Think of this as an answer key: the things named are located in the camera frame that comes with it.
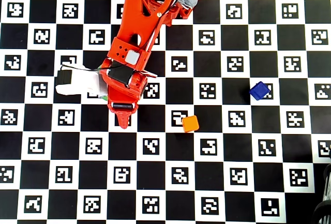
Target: black object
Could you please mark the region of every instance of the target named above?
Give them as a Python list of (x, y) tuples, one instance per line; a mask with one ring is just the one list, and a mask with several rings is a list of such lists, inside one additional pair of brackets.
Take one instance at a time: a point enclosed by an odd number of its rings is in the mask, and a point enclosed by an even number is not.
[(113, 61), (108, 72), (108, 77), (123, 83), (126, 87), (129, 87), (130, 79), (133, 73), (134, 69), (117, 61)]

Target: checkerboard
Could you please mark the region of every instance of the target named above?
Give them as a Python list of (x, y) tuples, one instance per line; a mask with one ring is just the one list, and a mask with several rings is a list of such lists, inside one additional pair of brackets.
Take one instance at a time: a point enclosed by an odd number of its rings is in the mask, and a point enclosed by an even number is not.
[(61, 64), (102, 63), (124, 0), (0, 3), (1, 224), (308, 222), (330, 162), (330, 0), (200, 0), (161, 28), (126, 130), (98, 96), (54, 90)]

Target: white part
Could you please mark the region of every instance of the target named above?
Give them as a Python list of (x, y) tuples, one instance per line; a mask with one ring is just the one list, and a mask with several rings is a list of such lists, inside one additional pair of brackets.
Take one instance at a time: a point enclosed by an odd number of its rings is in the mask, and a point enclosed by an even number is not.
[(138, 52), (130, 50), (126, 55), (125, 62), (135, 65), (138, 62), (139, 56), (140, 54)]

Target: black square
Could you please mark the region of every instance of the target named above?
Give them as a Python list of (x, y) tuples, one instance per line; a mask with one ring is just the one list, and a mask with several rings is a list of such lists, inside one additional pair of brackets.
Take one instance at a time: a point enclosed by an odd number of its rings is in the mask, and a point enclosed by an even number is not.
[(57, 25), (56, 49), (81, 50), (83, 49), (83, 25)]
[(108, 132), (107, 105), (82, 105), (81, 131)]
[(166, 27), (166, 50), (193, 50), (193, 26)]
[(51, 131), (52, 105), (26, 104), (24, 111), (24, 131)]
[(138, 108), (138, 132), (164, 132), (165, 106), (140, 105)]
[(329, 0), (305, 0), (306, 23), (331, 23)]
[(195, 162), (195, 190), (224, 190), (222, 162)]
[(165, 189), (165, 162), (138, 161), (137, 189)]
[(225, 206), (227, 221), (255, 222), (254, 192), (225, 192)]
[(280, 133), (279, 106), (252, 106), (252, 131)]
[(194, 191), (167, 191), (166, 220), (194, 220)]
[(0, 77), (0, 102), (23, 103), (25, 95), (24, 77)]
[(252, 162), (252, 135), (224, 133), (224, 161)]
[(308, 77), (330, 78), (331, 52), (307, 52)]
[(167, 133), (166, 140), (166, 160), (194, 160), (192, 133)]
[(195, 77), (221, 77), (220, 52), (194, 52)]
[(193, 78), (166, 78), (167, 104), (193, 104)]
[(281, 105), (309, 105), (307, 79), (279, 79)]
[(0, 159), (21, 159), (22, 133), (0, 132)]
[(27, 76), (54, 76), (54, 51), (27, 52)]
[(223, 51), (248, 51), (248, 25), (221, 25)]
[(196, 132), (222, 132), (222, 106), (194, 106), (194, 114), (199, 120)]
[(30, 23), (56, 23), (56, 0), (30, 0)]
[(331, 107), (310, 107), (311, 132), (331, 133)]
[(48, 189), (50, 161), (23, 160), (20, 189)]
[(77, 190), (50, 190), (48, 219), (76, 219)]
[(312, 163), (310, 135), (282, 135), (283, 161)]
[(277, 78), (277, 52), (249, 52), (252, 78)]
[(79, 161), (79, 189), (107, 189), (107, 161)]
[(78, 159), (79, 132), (53, 132), (51, 159)]
[(193, 12), (193, 23), (220, 24), (219, 0), (199, 0)]
[(28, 24), (1, 24), (1, 49), (26, 49)]
[(305, 50), (304, 25), (277, 25), (278, 50)]
[(284, 192), (282, 163), (254, 163), (254, 189)]
[(223, 78), (223, 104), (250, 104), (249, 78)]
[(109, 159), (135, 160), (137, 157), (136, 133), (109, 133)]
[(136, 191), (108, 190), (107, 219), (135, 220)]
[(248, 0), (249, 24), (276, 24), (275, 0)]

